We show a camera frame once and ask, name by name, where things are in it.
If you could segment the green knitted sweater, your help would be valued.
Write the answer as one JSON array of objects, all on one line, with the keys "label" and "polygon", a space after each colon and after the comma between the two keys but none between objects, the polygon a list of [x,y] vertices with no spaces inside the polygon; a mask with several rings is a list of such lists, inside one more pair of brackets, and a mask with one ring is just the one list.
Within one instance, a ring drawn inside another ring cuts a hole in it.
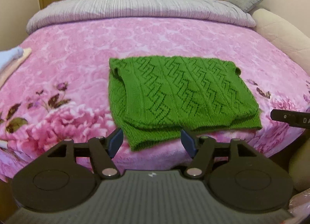
[{"label": "green knitted sweater", "polygon": [[260,109],[231,61],[183,56],[109,60],[112,117],[133,151],[194,133],[261,129]]}]

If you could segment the pink sheer curtain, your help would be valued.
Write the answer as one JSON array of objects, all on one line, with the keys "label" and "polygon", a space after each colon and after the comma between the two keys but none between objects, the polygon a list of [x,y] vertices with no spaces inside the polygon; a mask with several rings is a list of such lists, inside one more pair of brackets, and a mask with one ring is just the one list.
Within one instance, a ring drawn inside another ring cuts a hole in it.
[{"label": "pink sheer curtain", "polygon": [[293,196],[289,202],[289,212],[297,217],[309,215],[309,190],[305,190]]}]

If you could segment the white quilted headboard cushion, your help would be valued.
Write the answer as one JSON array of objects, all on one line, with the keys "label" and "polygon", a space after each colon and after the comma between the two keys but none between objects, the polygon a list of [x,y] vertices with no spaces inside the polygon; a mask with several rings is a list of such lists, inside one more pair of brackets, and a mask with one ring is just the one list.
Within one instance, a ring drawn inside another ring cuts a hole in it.
[{"label": "white quilted headboard cushion", "polygon": [[306,73],[309,73],[309,37],[284,18],[266,10],[251,13],[255,31],[285,53]]}]

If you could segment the pink rose blanket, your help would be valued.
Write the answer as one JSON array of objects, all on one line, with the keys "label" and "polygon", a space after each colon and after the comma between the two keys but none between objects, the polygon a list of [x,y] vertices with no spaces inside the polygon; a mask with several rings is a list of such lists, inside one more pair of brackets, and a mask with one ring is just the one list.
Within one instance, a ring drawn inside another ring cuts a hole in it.
[{"label": "pink rose blanket", "polygon": [[174,18],[122,18],[56,24],[22,44],[29,58],[1,88],[1,179],[67,137],[86,142],[115,129],[108,102],[109,59],[201,56],[233,61],[261,109],[260,131],[215,132],[241,138],[266,156],[302,129],[270,119],[272,109],[309,111],[309,76],[255,31],[231,24]]}]

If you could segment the cream folded garment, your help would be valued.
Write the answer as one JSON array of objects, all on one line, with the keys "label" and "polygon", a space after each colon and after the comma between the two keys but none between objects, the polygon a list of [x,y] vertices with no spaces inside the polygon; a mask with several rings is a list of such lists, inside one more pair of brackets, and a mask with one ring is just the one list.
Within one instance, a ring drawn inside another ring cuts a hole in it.
[{"label": "cream folded garment", "polygon": [[17,60],[12,61],[12,63],[10,63],[9,66],[3,72],[1,72],[0,87],[5,84],[9,77],[24,63],[25,60],[27,60],[27,58],[32,53],[31,48],[23,48],[23,50],[23,56]]}]

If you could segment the light blue folded garment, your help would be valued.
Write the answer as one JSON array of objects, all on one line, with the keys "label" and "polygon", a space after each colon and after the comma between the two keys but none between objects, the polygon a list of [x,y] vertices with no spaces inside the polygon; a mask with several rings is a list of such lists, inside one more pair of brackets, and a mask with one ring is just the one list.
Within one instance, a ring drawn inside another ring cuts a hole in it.
[{"label": "light blue folded garment", "polygon": [[0,71],[3,72],[12,61],[23,56],[24,50],[21,47],[15,47],[0,52]]}]

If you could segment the grey striped duvet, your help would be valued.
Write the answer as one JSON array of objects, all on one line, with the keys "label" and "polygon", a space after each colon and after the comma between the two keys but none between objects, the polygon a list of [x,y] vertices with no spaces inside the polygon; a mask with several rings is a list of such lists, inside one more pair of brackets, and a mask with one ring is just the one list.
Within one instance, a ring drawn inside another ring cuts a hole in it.
[{"label": "grey striped duvet", "polygon": [[221,0],[61,0],[41,9],[26,32],[54,24],[129,17],[184,18],[253,28],[255,20],[239,7]]}]

